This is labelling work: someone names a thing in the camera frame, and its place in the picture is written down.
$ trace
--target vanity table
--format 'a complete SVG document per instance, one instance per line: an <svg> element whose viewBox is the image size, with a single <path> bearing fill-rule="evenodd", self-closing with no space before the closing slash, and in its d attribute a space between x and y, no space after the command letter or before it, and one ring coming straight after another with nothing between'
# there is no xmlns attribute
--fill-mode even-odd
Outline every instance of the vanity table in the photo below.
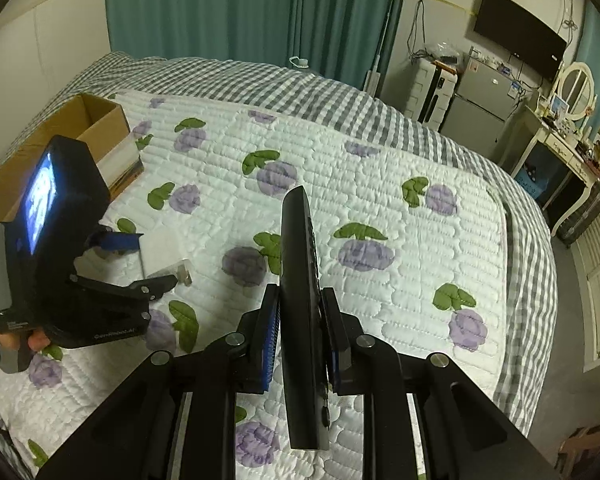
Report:
<svg viewBox="0 0 600 480"><path fill-rule="evenodd" d="M554 84L555 92L568 104L566 115L569 121L579 121L587 115L587 109L595 102L593 78L590 69L584 63L573 63L564 70ZM551 236L555 236L558 227L572 213L577 211L589 198L591 189L598 178L586 165L575 147L578 138L574 134L562 134L543 119L546 109L532 101L520 110L510 126L507 146L500 158L499 166L515 177L522 169L525 161L536 144L544 144L569 170L566 177L542 206L546 210L563 191L568 181L574 176L584 184L582 194L574 200L567 211L551 226Z"/></svg>
<svg viewBox="0 0 600 480"><path fill-rule="evenodd" d="M580 206L587 201L587 198L589 198L589 195L591 194L591 188L596 183L598 178L591 172L589 167L584 162L582 156L576 152L575 147L569 145L567 140L555 133L548 126L548 124L546 124L535 114L531 108L527 106L525 106L521 111L521 114L514 125L512 138L513 136L516 137L517 143L524 143L526 141L526 147L511 170L511 176L515 177L518 174L527 157L531 153L531 150L538 143L544 144L549 151L559 158L560 161L570 170L570 174L568 174L567 177L562 180L560 186L555 189L549 200L544 203L542 210L547 209L551 205L554 199L564 189L571 175L579 178L584 184L584 190L582 194L552 226L551 236L555 236L560 224L562 224L562 222L564 222L573 212L577 211Z"/></svg>

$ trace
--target green leaf pattern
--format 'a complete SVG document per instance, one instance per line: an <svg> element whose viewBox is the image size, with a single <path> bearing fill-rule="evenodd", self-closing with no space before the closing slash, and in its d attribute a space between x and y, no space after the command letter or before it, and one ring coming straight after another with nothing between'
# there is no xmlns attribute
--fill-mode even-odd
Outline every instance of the green leaf pattern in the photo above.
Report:
<svg viewBox="0 0 600 480"><path fill-rule="evenodd" d="M402 184L402 198L409 207L420 206L420 195L424 195L424 189L429 185L426 176L414 176Z"/></svg>
<svg viewBox="0 0 600 480"><path fill-rule="evenodd" d="M269 264L269 270L279 276L280 275L280 235L275 233L261 232L253 237L253 241L262 247L260 254L266 257Z"/></svg>
<svg viewBox="0 0 600 480"><path fill-rule="evenodd" d="M202 119L199 119L196 117L190 117L188 119L181 120L180 123L178 124L178 126L176 126L173 129L173 131L178 133L178 132L184 130L185 128L202 128L205 125L206 125L206 123Z"/></svg>
<svg viewBox="0 0 600 480"><path fill-rule="evenodd" d="M275 150L259 150L257 152L251 152L242 162L242 173L244 175L249 175L256 168L264 168L266 163L270 160L278 160L279 158L280 152Z"/></svg>
<svg viewBox="0 0 600 480"><path fill-rule="evenodd" d="M140 139L136 140L136 146L138 147L139 151L144 150L148 145L149 142L151 142L151 139L153 139L154 136L153 134L149 134L147 136L141 137Z"/></svg>
<svg viewBox="0 0 600 480"><path fill-rule="evenodd" d="M62 358L64 357L64 354L62 354L62 349L58 345L53 344L45 346L40 353L42 355L49 356L56 361L62 361Z"/></svg>
<svg viewBox="0 0 600 480"><path fill-rule="evenodd" d="M36 467L42 467L45 465L46 461L49 460L49 457L40 447L40 444L36 444L33 440L29 439L27 441L27 445L29 446L29 450L33 455L33 465Z"/></svg>
<svg viewBox="0 0 600 480"><path fill-rule="evenodd" d="M433 305L440 310L460 310L463 306L475 307L475 298L453 283L438 287L433 295Z"/></svg>
<svg viewBox="0 0 600 480"><path fill-rule="evenodd" d="M247 410L245 410L242 406L235 407L235 423L243 421L247 418Z"/></svg>
<svg viewBox="0 0 600 480"><path fill-rule="evenodd" d="M121 218L116 222L118 230L121 233L134 234L136 232L136 224L134 224L129 218Z"/></svg>
<svg viewBox="0 0 600 480"><path fill-rule="evenodd" d="M365 240L367 238L371 238L372 240L387 240L387 237L375 227L357 222L343 225L333 234L334 238L351 238L352 236L356 237L357 240Z"/></svg>
<svg viewBox="0 0 600 480"><path fill-rule="evenodd" d="M173 329L179 332L180 349L190 354L196 345L200 330L196 311L183 301L172 300L169 302L169 312L176 319Z"/></svg>
<svg viewBox="0 0 600 480"><path fill-rule="evenodd" d="M176 187L173 182L165 182L160 187L155 187L146 196L146 201L154 209L160 210L164 207L165 200L171 196L171 192Z"/></svg>

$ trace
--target wooden table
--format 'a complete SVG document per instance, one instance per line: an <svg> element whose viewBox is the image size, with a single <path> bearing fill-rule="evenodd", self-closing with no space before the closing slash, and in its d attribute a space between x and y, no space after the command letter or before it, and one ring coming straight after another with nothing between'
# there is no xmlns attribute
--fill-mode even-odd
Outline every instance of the wooden table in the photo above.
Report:
<svg viewBox="0 0 600 480"><path fill-rule="evenodd" d="M522 155L520 155L520 158L510 172L511 176L515 177L518 174L536 144L544 144L570 170L570 173L562 180L560 186L557 187L549 200L542 206L542 210L545 210L554 201L573 175L584 183L582 195L578 197L552 227L551 236L555 236L560 224L587 201L587 198L591 194L591 188L598 178L585 164L584 159L576 151L575 147L568 145L567 141L560 137L557 132L554 132L540 117L536 116L531 108L525 105L524 109L514 120L509 142L500 159L500 166L502 167L505 161L510 158L512 152L520 152L519 148L524 146Z"/></svg>

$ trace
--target drawer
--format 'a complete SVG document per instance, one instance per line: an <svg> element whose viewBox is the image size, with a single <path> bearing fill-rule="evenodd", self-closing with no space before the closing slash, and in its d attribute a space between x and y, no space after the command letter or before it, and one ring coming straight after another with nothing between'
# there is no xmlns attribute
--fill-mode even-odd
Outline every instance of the drawer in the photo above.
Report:
<svg viewBox="0 0 600 480"><path fill-rule="evenodd" d="M546 138L544 145L547 146L558 157L560 157L560 160L562 160L565 164L568 164L573 158L573 152L567 148L556 136L549 135Z"/></svg>
<svg viewBox="0 0 600 480"><path fill-rule="evenodd" d="M593 186L593 183L597 180L596 176L593 175L584 163L580 162L577 158L573 158L569 164L569 168L575 173L587 186Z"/></svg>

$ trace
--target television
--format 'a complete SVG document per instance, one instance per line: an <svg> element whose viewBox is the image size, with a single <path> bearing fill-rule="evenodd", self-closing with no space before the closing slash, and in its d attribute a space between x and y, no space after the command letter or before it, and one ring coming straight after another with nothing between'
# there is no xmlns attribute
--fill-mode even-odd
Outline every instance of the television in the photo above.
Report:
<svg viewBox="0 0 600 480"><path fill-rule="evenodd" d="M506 48L553 81L567 42L531 12L511 0L482 0L474 31Z"/></svg>

